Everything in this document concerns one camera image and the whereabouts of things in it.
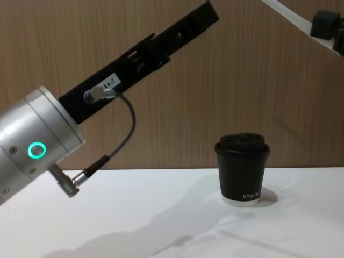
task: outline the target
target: white label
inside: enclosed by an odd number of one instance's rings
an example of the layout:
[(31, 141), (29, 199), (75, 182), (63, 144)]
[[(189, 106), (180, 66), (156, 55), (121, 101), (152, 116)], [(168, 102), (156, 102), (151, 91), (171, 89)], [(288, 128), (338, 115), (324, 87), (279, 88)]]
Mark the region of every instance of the white label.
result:
[(111, 74), (108, 78), (99, 82), (96, 87), (102, 87), (105, 89), (113, 89), (120, 83), (120, 79), (117, 77), (115, 73)]

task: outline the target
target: wood panel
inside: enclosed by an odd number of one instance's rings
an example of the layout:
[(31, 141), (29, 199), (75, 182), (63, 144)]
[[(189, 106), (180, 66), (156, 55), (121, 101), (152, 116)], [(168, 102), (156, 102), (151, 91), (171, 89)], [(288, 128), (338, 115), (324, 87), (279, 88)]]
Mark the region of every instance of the wood panel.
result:
[[(40, 85), (61, 96), (203, 2), (0, 0), (0, 109)], [(270, 167), (344, 165), (344, 59), (261, 1), (212, 3), (221, 20), (126, 92), (138, 127), (108, 168), (215, 167), (219, 137), (244, 131), (266, 136)], [(116, 100), (81, 125), (87, 143), (63, 167), (88, 166), (129, 127)]]

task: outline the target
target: silver cylinder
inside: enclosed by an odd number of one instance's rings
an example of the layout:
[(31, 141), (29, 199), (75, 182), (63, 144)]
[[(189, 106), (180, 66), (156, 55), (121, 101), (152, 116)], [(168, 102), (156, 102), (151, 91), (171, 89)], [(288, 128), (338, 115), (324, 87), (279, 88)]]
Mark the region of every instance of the silver cylinder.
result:
[(64, 174), (58, 165), (53, 165), (49, 171), (53, 177), (55, 177), (58, 185), (66, 193), (66, 195), (73, 197), (79, 192), (79, 188), (73, 183), (69, 176)]
[(76, 123), (44, 87), (0, 116), (0, 205), (84, 144)]
[(73, 178), (73, 184), (75, 186), (79, 187), (80, 185), (82, 185), (87, 180), (88, 180), (88, 178), (86, 177), (85, 173), (81, 172)]

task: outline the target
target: cable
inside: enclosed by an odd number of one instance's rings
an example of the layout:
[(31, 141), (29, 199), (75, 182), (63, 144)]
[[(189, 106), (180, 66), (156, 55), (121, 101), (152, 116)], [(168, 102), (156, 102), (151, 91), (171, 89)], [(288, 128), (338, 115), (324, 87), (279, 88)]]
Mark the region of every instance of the cable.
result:
[(129, 139), (133, 135), (135, 128), (136, 128), (136, 115), (135, 115), (135, 110), (134, 110), (133, 105), (130, 103), (129, 99), (127, 99), (127, 97), (125, 97), (121, 93), (116, 92), (116, 96), (121, 98), (125, 102), (125, 104), (127, 104), (128, 108), (130, 110), (131, 118), (132, 118), (132, 126), (130, 128), (130, 131), (129, 131), (127, 137), (120, 143), (120, 145), (118, 145), (118, 147), (116, 149), (114, 149), (113, 152), (111, 152), (110, 154), (107, 155), (110, 159), (112, 157), (114, 157), (123, 148), (124, 145), (126, 145), (126, 143), (129, 141)]
[(78, 174), (76, 177), (73, 178), (73, 182), (79, 186), (82, 183), (84, 183), (88, 178), (90, 178), (96, 171), (98, 171), (99, 169), (101, 169), (101, 167), (103, 165), (105, 165), (106, 163), (108, 163), (108, 161), (113, 158), (129, 141), (129, 139), (131, 138), (131, 136), (133, 135), (135, 128), (136, 128), (136, 115), (135, 115), (135, 110), (133, 105), (131, 104), (131, 102), (129, 101), (129, 99), (127, 99), (127, 97), (125, 97), (124, 95), (122, 95), (119, 92), (115, 92), (115, 96), (119, 97), (120, 99), (122, 99), (125, 104), (128, 106), (129, 110), (130, 110), (130, 114), (131, 114), (131, 118), (132, 118), (132, 126), (130, 128), (130, 131), (128, 133), (128, 135), (126, 136), (126, 138), (124, 138), (124, 140), (117, 146), (116, 149), (114, 149), (111, 153), (109, 153), (108, 155), (104, 155), (103, 157), (101, 157), (99, 160), (97, 160), (95, 163), (93, 163), (92, 165), (90, 165), (87, 169), (83, 170), (80, 174)]

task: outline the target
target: white table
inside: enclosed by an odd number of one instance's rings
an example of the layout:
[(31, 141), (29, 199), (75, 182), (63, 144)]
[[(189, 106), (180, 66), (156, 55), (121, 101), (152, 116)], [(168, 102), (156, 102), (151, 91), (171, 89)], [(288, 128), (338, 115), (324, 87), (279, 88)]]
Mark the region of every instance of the white table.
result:
[(264, 201), (238, 208), (216, 169), (99, 171), (72, 199), (47, 173), (0, 207), (0, 257), (343, 257), (343, 185), (343, 168), (267, 169)]

